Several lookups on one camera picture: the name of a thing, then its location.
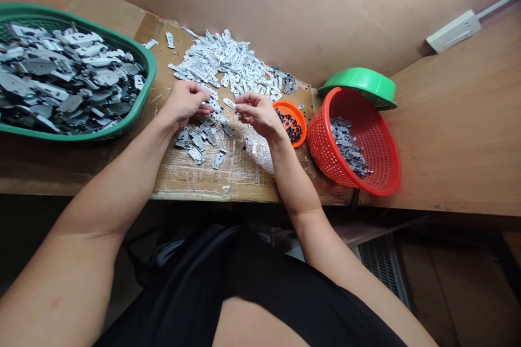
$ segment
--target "green plastic tray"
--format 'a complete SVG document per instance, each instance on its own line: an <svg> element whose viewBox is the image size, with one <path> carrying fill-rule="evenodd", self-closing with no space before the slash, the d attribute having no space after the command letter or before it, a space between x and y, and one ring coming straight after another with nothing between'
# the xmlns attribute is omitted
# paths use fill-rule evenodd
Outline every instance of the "green plastic tray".
<svg viewBox="0 0 521 347"><path fill-rule="evenodd" d="M371 69L350 68L332 76L317 92L323 98L335 87L356 89L362 96L369 99L379 110L394 110L396 84L389 78Z"/></svg>
<svg viewBox="0 0 521 347"><path fill-rule="evenodd" d="M22 127L11 126L0 123L0 131L20 134L22 136L43 138L51 141L101 141L110 138L116 138L123 135L129 130L130 125L139 119L139 115L143 110L143 106L147 100L152 87L152 82L157 73L157 62L154 55L145 49L141 44L129 39L115 31L106 29L98 24L89 22L76 15L69 14L43 5L33 5L24 3L6 3L0 4L0 42L9 44L13 41L13 37L9 30L5 27L6 23L20 23L29 27L44 27L51 31L56 29L64 30L74 22L78 30L83 33L93 31L101 36L110 45L115 48L122 49L132 53L134 60L137 61L144 69L145 82L136 102L132 106L130 112L117 125L97 133L79 134L77 136L67 136L64 134L52 134Z"/></svg>

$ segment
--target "red plastic basket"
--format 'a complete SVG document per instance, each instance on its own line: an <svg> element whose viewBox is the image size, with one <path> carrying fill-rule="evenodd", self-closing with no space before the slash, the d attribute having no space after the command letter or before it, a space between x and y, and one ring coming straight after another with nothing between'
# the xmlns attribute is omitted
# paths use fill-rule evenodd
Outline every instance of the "red plastic basket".
<svg viewBox="0 0 521 347"><path fill-rule="evenodd" d="M369 169L360 179L347 165L338 149L330 118L341 116L350 121L355 144ZM372 103L350 88L337 87L329 92L324 104L311 119L308 145L313 160L327 177L346 187L355 187L377 196L389 196L398 190L402 178L400 156L391 132Z"/></svg>

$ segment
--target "white cable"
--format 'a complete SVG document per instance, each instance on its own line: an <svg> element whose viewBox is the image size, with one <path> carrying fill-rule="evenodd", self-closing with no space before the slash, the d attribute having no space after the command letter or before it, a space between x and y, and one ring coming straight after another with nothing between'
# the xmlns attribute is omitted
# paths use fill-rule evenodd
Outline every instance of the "white cable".
<svg viewBox="0 0 521 347"><path fill-rule="evenodd" d="M488 7L486 10L481 11L479 14L477 14L478 19L483 19L488 14L496 11L499 7L502 7L506 3L510 2L512 0L500 0L496 4L492 4L490 7Z"/></svg>

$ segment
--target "wall socket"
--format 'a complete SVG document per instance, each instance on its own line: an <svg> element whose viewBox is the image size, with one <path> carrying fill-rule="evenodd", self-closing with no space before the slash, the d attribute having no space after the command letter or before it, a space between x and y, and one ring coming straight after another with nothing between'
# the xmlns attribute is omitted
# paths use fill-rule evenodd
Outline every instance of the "wall socket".
<svg viewBox="0 0 521 347"><path fill-rule="evenodd" d="M441 53L479 30L481 30L481 24L474 11L467 11L428 37L427 42L437 53Z"/></svg>

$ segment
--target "hand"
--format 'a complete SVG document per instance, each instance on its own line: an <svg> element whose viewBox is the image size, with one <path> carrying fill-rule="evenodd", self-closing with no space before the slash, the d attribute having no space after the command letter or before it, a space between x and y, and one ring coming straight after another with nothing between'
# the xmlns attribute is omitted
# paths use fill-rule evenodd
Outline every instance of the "hand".
<svg viewBox="0 0 521 347"><path fill-rule="evenodd" d="M264 138L269 139L274 134L281 134L281 131L285 133L284 126L267 96L247 92L239 96L235 103L240 121L252 125Z"/></svg>
<svg viewBox="0 0 521 347"><path fill-rule="evenodd" d="M202 105L210 96L210 92L195 81L176 81L157 116L169 125L183 127L192 116L213 112L211 107Z"/></svg>

